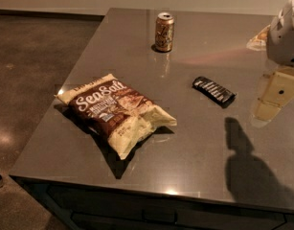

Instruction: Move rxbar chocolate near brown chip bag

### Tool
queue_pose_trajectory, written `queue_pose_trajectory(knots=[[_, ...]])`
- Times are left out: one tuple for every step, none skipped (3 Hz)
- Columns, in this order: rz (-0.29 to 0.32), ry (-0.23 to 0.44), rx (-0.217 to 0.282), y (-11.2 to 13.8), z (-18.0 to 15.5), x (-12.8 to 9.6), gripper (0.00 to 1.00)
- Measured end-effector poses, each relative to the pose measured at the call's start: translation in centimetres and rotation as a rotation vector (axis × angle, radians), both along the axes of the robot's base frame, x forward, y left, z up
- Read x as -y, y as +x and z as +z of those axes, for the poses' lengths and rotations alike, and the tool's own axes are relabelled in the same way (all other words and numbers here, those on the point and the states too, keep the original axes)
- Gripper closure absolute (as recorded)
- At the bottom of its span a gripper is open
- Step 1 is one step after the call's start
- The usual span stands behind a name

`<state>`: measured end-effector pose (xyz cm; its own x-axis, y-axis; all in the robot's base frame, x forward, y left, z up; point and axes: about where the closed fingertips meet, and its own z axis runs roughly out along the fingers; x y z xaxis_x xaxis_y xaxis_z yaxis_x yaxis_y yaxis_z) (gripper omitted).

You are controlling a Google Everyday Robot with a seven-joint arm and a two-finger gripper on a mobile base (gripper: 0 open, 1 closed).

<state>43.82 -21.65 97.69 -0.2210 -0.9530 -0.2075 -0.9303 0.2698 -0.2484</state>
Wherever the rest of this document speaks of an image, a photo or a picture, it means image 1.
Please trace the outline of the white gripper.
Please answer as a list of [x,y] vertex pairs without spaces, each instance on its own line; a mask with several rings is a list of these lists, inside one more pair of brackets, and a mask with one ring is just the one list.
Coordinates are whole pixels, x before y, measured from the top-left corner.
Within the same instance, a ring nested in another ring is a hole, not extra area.
[[256,119],[269,122],[294,99],[294,0],[288,0],[273,18],[267,33],[266,51],[269,59],[288,65],[270,75],[254,108]]

